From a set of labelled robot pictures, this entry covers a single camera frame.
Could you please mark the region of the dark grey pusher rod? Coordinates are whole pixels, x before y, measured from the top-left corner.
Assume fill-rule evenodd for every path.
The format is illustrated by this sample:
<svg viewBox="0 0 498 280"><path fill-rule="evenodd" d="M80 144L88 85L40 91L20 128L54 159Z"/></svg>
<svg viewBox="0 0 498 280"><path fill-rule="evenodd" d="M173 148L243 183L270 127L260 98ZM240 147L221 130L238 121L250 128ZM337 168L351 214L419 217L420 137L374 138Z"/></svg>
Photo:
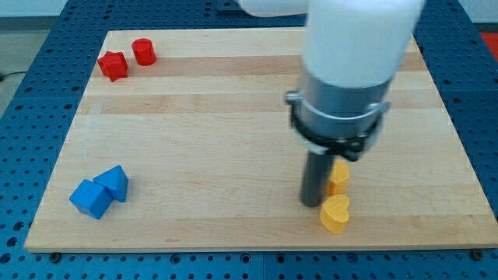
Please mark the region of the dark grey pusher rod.
<svg viewBox="0 0 498 280"><path fill-rule="evenodd" d="M331 175L335 156L308 152L300 189L300 201L307 207L322 202Z"/></svg>

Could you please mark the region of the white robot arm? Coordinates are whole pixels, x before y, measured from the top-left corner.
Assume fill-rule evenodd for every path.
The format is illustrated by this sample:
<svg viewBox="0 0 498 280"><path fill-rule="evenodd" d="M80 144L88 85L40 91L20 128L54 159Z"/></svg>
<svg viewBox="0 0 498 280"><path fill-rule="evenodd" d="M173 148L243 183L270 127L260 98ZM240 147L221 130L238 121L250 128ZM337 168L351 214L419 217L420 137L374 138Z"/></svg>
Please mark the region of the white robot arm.
<svg viewBox="0 0 498 280"><path fill-rule="evenodd" d="M377 140L384 101L425 3L420 0L238 0L257 17L304 14L298 87L286 94L291 126L308 148L300 200L318 206L336 157L355 162Z"/></svg>

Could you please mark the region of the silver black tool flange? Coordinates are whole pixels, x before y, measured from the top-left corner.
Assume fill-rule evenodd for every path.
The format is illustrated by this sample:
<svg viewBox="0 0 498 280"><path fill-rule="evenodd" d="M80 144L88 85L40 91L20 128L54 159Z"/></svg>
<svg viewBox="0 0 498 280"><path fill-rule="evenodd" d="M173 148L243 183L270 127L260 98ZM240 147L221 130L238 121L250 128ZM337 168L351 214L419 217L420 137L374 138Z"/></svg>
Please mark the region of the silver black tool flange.
<svg viewBox="0 0 498 280"><path fill-rule="evenodd" d="M309 152L355 162L380 134L391 108L384 101L389 84L341 87L303 69L297 89L286 94L291 127Z"/></svg>

